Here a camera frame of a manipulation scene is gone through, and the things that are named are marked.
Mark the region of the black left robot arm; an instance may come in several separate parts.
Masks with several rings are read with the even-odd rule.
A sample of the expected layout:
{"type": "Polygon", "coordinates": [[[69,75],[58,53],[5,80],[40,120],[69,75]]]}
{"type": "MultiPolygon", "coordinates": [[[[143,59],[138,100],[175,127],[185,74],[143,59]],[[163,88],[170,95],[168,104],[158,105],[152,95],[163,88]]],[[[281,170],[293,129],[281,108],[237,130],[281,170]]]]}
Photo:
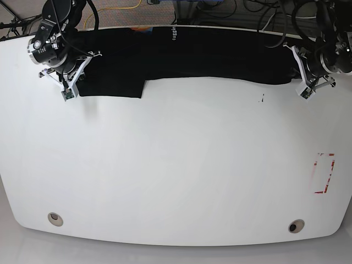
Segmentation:
{"type": "Polygon", "coordinates": [[[291,24],[302,38],[303,46],[283,46],[290,49],[302,79],[297,94],[309,100],[317,89],[336,86],[332,74],[351,75],[351,1],[313,1],[317,7],[316,23],[320,36],[311,40],[298,26],[301,7],[310,1],[298,1],[291,14],[291,24]]]}

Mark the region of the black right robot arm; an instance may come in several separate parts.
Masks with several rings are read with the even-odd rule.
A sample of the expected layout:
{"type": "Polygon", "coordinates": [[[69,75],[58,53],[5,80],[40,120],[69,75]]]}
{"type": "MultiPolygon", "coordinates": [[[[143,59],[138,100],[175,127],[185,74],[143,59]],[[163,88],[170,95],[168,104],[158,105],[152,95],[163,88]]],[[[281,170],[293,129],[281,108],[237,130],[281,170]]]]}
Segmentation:
{"type": "Polygon", "coordinates": [[[46,1],[42,20],[34,38],[27,44],[27,53],[36,64],[45,65],[39,77],[52,80],[65,101],[79,96],[76,83],[85,77],[84,69],[101,51],[86,51],[76,38],[76,26],[83,9],[89,5],[95,18],[94,33],[98,32],[98,11],[92,1],[46,1]]]}

